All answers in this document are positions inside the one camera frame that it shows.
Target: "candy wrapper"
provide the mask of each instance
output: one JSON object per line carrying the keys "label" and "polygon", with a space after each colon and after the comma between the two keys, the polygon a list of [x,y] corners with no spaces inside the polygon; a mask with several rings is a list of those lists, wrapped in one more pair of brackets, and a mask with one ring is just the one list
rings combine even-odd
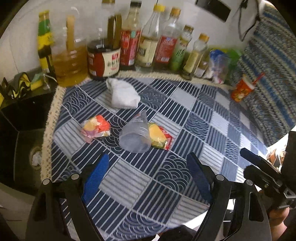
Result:
{"label": "candy wrapper", "polygon": [[155,123],[148,123],[149,134],[151,138],[151,145],[157,148],[169,150],[173,138],[172,136],[161,126]]}
{"label": "candy wrapper", "polygon": [[103,116],[97,115],[83,122],[81,133],[85,141],[91,143],[94,138],[110,136],[110,123]]}

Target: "white towel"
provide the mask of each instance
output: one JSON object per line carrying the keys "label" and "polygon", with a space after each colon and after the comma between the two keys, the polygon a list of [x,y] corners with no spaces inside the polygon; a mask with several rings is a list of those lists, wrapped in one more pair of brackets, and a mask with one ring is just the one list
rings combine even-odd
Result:
{"label": "white towel", "polygon": [[115,78],[108,78],[106,84],[111,91],[113,107],[120,109],[138,108],[141,97],[131,84]]}

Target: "screw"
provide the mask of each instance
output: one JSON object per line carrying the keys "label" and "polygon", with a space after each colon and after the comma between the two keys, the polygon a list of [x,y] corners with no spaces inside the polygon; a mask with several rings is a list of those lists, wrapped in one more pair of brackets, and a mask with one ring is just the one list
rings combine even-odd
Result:
{"label": "screw", "polygon": [[45,180],[43,180],[42,184],[47,185],[47,184],[49,184],[49,182],[50,182],[49,179],[45,179]]}
{"label": "screw", "polygon": [[246,183],[249,185],[249,186],[252,186],[253,185],[253,182],[251,180],[247,180]]}
{"label": "screw", "polygon": [[224,176],[221,175],[221,174],[218,174],[218,175],[216,176],[216,178],[217,178],[219,181],[223,181],[223,180],[224,180]]}
{"label": "screw", "polygon": [[79,174],[75,173],[71,176],[72,180],[77,180],[79,178]]}

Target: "green bottle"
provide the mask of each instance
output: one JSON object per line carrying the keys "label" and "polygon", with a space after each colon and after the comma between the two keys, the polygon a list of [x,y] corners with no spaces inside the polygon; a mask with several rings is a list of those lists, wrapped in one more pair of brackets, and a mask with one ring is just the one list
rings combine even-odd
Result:
{"label": "green bottle", "polygon": [[173,72],[177,72],[182,65],[187,46],[192,39],[193,29],[193,27],[185,25],[183,33],[178,38],[176,47],[170,60],[170,70]]}
{"label": "green bottle", "polygon": [[49,11],[39,13],[38,25],[38,55],[40,65],[44,73],[53,73],[52,52],[50,45],[53,44],[52,33],[50,31]]}

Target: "bottle cap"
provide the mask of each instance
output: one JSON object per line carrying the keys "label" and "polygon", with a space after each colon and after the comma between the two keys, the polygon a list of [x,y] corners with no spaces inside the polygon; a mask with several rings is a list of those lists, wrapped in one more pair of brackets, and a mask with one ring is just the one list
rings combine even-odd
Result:
{"label": "bottle cap", "polygon": [[194,27],[191,27],[189,25],[185,25],[185,27],[184,27],[184,31],[188,31],[188,32],[192,33],[193,30],[194,30]]}
{"label": "bottle cap", "polygon": [[130,7],[141,7],[142,1],[131,1]]}
{"label": "bottle cap", "polygon": [[154,8],[153,8],[153,11],[164,12],[165,11],[165,6],[161,5],[161,4],[155,4]]}
{"label": "bottle cap", "polygon": [[198,39],[207,43],[209,41],[210,37],[206,34],[201,33]]}
{"label": "bottle cap", "polygon": [[115,0],[102,0],[102,3],[115,4]]}
{"label": "bottle cap", "polygon": [[174,16],[174,17],[179,17],[180,16],[180,13],[181,13],[181,9],[178,8],[178,7],[173,7],[171,12],[170,12],[170,15],[171,16]]}
{"label": "bottle cap", "polygon": [[40,13],[39,13],[39,17],[42,17],[42,16],[44,16],[44,15],[46,15],[46,14],[49,14],[49,10],[45,10],[45,11],[43,11],[43,12],[40,12]]}

